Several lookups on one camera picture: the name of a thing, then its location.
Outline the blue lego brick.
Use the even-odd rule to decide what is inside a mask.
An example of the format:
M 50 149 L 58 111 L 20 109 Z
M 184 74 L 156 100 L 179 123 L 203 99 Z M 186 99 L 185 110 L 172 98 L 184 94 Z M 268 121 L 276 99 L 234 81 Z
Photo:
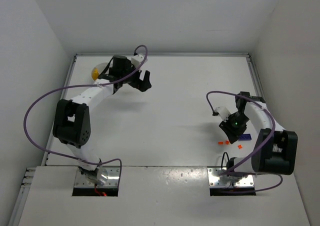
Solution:
M 239 141 L 250 141 L 252 140 L 252 137 L 251 135 L 248 133 L 248 134 L 242 134 L 239 139 Z

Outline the white divided round container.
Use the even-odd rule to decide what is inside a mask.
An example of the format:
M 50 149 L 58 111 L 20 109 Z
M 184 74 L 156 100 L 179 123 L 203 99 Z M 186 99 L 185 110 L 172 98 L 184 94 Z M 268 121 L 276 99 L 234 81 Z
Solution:
M 107 62 L 103 62 L 103 63 L 100 63 L 100 64 L 96 65 L 96 66 L 92 69 L 92 71 L 91 71 L 91 78 L 92 78 L 93 82 L 96 81 L 96 80 L 99 78 L 99 75 L 101 75 L 101 74 L 102 74 L 102 75 L 106 75 L 106 74 L 107 74 L 107 71 L 108 71 L 108 70 L 106 70 L 106 71 L 104 72 L 104 70 L 107 68 L 107 65 L 108 65 Z

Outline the yellow lego brick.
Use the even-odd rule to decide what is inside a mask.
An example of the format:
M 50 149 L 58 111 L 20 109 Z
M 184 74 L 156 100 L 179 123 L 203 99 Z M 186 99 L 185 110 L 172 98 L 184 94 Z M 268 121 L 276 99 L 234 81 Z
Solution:
M 96 68 L 91 72 L 91 77 L 94 81 L 99 78 L 99 75 L 99 71 Z

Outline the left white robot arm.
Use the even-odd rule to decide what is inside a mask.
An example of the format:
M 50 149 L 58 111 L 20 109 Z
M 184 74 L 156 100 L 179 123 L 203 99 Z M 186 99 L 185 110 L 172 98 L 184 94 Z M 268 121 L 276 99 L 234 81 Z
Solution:
M 147 57 L 135 54 L 131 58 L 114 55 L 105 68 L 94 68 L 94 83 L 79 95 L 61 99 L 56 106 L 53 136 L 66 145 L 78 159 L 81 174 L 88 181 L 99 184 L 102 179 L 101 159 L 93 152 L 91 136 L 91 111 L 107 97 L 114 95 L 124 84 L 145 92 L 152 87 L 150 72 L 140 78 L 141 66 Z

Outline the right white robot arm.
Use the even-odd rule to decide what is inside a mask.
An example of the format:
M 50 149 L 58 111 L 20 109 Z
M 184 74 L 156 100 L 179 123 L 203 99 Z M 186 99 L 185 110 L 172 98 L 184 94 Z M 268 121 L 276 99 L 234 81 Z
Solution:
M 231 157 L 226 173 L 291 175 L 295 168 L 298 135 L 286 130 L 271 115 L 262 97 L 241 91 L 235 95 L 237 111 L 230 114 L 224 109 L 219 127 L 230 143 L 237 142 L 251 122 L 257 132 L 252 152 L 246 157 Z

